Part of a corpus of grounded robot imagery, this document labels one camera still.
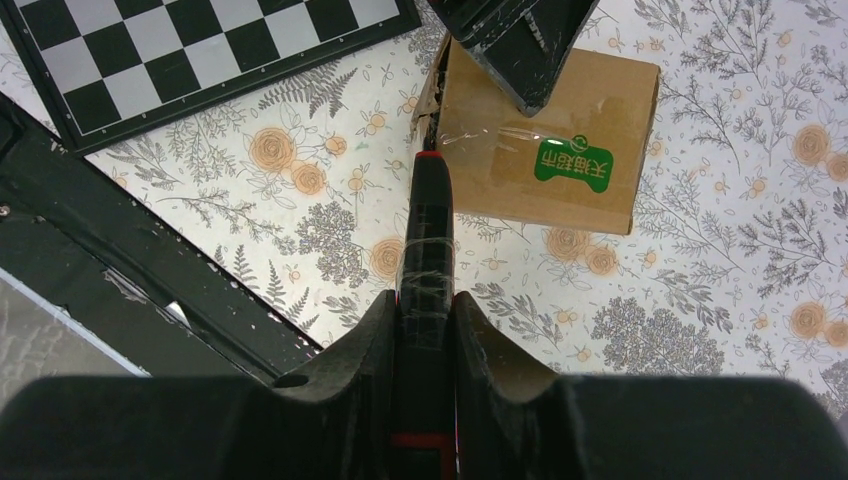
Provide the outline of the brown cardboard express box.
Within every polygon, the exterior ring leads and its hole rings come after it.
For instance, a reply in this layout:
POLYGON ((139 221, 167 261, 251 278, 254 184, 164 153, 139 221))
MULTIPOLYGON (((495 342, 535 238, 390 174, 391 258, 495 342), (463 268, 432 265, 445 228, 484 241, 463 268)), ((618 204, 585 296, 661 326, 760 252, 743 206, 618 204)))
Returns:
POLYGON ((652 63, 575 49, 549 103, 527 117, 448 39, 414 111, 413 142, 446 161, 458 213, 627 235, 660 77, 652 63))

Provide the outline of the red black utility knife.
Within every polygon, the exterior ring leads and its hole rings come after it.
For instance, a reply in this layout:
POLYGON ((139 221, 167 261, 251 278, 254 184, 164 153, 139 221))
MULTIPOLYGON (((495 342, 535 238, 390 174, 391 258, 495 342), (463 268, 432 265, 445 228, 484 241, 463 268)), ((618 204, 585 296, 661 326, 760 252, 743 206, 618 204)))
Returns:
POLYGON ((392 479, 456 475, 453 200, 448 167, 416 154, 397 280, 388 470, 392 479))

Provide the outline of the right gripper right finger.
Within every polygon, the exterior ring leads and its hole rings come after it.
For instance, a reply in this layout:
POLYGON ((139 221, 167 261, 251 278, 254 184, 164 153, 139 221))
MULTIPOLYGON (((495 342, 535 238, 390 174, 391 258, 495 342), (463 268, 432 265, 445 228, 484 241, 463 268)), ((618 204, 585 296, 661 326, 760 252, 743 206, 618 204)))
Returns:
POLYGON ((847 447, 802 386, 768 377, 560 375, 452 307, 464 479, 843 479, 847 447))

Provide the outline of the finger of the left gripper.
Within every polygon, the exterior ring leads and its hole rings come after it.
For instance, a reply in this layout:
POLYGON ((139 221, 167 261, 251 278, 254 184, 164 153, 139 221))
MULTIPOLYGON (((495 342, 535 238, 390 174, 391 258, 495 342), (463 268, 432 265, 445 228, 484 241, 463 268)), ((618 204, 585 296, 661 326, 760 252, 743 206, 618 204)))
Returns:
POLYGON ((597 0, 431 1, 454 40, 533 117, 545 107, 597 0))

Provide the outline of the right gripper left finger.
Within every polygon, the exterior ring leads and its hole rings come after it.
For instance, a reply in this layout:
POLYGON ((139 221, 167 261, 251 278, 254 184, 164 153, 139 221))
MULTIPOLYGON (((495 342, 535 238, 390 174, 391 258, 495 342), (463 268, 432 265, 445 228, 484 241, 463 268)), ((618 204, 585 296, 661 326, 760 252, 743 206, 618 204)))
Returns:
POLYGON ((52 376, 1 413, 5 479, 385 479, 396 296, 273 385, 52 376))

